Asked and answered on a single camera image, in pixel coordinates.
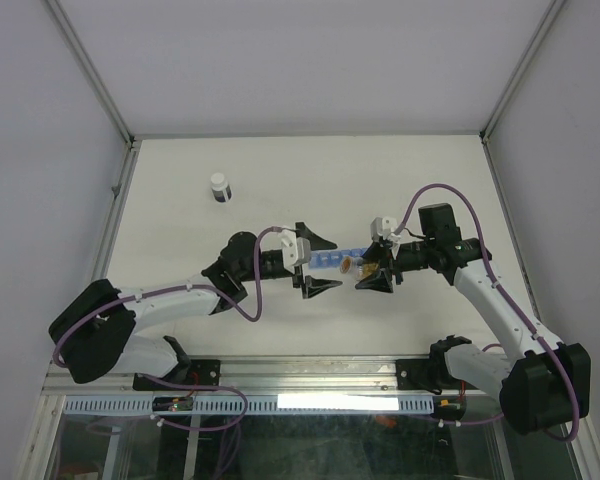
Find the amber pill bottle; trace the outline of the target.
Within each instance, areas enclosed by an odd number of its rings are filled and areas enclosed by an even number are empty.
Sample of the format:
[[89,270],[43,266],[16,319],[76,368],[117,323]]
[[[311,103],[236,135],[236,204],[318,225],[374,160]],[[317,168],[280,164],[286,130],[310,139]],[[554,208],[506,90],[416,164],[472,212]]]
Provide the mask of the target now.
[[365,262],[362,257],[344,256],[339,271],[342,274],[353,275],[357,280],[363,280],[373,275],[378,268],[377,263]]

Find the white cap pill bottle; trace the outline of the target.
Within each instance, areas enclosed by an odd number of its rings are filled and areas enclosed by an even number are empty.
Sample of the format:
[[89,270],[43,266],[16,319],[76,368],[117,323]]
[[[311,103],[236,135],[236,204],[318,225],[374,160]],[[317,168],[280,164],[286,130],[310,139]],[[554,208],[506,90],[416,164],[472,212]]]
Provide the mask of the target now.
[[210,177],[211,191],[214,199],[219,203],[226,203],[232,198],[232,191],[227,177],[216,172]]

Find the blue weekly pill organizer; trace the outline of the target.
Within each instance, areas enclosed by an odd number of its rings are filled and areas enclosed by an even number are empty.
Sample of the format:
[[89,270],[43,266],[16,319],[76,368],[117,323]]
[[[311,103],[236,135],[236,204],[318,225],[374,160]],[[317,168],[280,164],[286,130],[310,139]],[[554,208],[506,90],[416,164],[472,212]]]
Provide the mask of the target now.
[[312,251],[309,268],[314,270],[339,268],[345,257],[358,258],[365,252],[366,248]]

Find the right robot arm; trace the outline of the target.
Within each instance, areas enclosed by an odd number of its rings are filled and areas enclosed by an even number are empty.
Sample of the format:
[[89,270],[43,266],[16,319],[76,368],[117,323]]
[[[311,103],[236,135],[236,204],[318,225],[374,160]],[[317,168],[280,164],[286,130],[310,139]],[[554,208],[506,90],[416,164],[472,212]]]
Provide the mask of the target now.
[[503,349],[501,357],[471,340],[449,335],[433,343],[424,367],[411,380],[435,394],[468,383],[499,403],[519,434],[576,423],[589,413],[591,358],[567,344],[523,310],[506,291],[491,254],[477,238],[464,238],[448,203],[418,211],[422,233],[404,243],[398,223],[377,217],[362,263],[372,268],[358,290],[393,292],[407,272],[433,270],[475,308]]

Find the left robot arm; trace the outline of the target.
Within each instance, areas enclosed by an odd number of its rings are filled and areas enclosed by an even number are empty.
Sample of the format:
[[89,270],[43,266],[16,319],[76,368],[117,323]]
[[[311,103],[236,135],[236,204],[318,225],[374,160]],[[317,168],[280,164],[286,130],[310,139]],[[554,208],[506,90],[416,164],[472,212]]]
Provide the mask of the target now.
[[53,363],[77,384],[110,373],[147,374],[168,388],[189,377],[190,357],[172,336],[151,339],[142,331],[172,321],[235,311],[255,323],[264,310],[262,283],[289,278],[303,298],[337,287],[307,276],[315,252],[336,249],[298,222],[260,234],[240,231],[200,274],[165,286],[117,288],[108,279],[91,282],[51,323]]

